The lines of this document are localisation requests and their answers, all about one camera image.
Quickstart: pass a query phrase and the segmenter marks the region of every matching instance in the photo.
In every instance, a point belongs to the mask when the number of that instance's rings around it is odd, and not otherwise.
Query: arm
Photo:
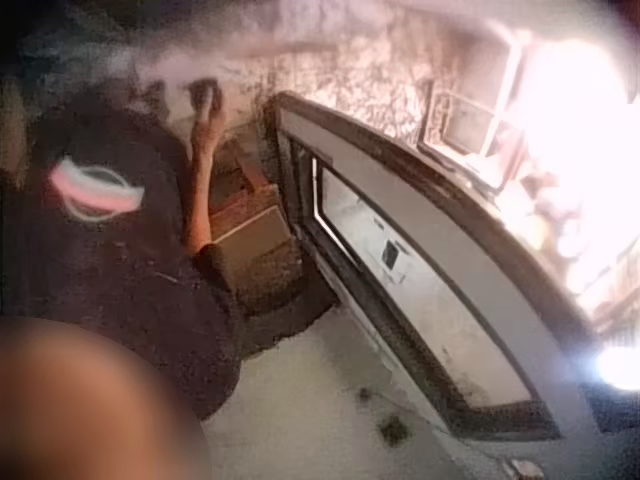
[[[204,246],[211,243],[209,188],[213,154],[224,132],[225,117],[222,94],[217,85],[213,84],[206,89],[204,99],[197,107],[191,137],[193,159],[186,236],[191,256],[197,255]]]

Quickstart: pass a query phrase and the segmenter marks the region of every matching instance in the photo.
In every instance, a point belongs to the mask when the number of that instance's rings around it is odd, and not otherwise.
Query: person
[[[208,214],[224,100],[215,81],[201,87],[189,167],[184,146],[153,115],[127,108],[132,95],[123,92],[122,84],[87,90],[33,127],[20,201],[4,205],[17,239],[4,246],[5,314],[115,340],[160,370],[204,420],[231,395],[240,368],[241,322],[213,262]],[[70,202],[52,181],[64,159],[143,191],[138,208],[98,215],[82,205],[86,196]]]

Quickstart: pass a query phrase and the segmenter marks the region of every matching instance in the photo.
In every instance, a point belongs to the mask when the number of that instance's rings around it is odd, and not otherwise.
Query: glass window
[[[503,352],[427,261],[323,168],[320,211],[425,341],[471,408],[531,400]]]

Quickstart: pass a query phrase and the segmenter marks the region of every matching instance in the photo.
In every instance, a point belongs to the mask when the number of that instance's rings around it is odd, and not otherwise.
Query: forearm
[[[212,162],[196,158],[194,153],[191,172],[190,211],[187,215],[187,248],[195,256],[205,245],[211,243],[209,221],[209,189]]]

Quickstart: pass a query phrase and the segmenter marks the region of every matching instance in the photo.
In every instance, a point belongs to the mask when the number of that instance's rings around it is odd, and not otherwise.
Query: black shirt
[[[78,323],[130,348],[188,398],[215,412],[239,373],[237,316],[211,246],[183,246],[180,142],[155,121],[95,97],[49,113],[35,131],[27,193],[12,211],[9,314]],[[69,214],[49,174],[63,158],[100,165],[145,188],[139,210],[98,223]]]

